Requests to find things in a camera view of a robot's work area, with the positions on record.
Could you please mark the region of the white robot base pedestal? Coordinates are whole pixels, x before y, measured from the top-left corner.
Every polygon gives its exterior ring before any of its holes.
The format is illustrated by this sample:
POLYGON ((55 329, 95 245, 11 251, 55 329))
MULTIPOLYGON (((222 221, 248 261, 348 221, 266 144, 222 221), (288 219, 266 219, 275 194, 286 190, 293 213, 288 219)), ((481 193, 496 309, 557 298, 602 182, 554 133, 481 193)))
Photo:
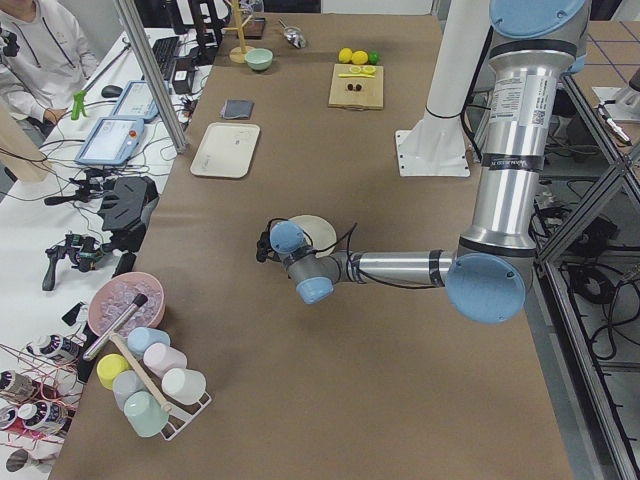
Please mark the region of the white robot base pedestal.
POLYGON ((489 33, 489 4, 450 3, 423 118, 395 132, 401 176, 470 175, 461 115, 489 33))

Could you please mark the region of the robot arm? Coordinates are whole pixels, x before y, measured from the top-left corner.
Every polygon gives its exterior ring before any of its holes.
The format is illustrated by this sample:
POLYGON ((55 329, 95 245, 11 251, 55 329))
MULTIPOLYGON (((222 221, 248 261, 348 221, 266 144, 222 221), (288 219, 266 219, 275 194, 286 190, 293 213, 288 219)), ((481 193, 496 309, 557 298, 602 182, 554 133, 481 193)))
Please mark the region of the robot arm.
POLYGON ((584 62, 590 8, 587 1, 451 3, 424 117, 396 146, 410 175, 450 175, 463 166, 460 116, 476 68, 491 66, 495 86, 471 225, 451 252, 321 256, 297 223, 279 222, 269 245, 304 302, 351 281, 442 287, 461 314, 487 324, 523 308, 535 255, 528 226, 557 84, 584 62))

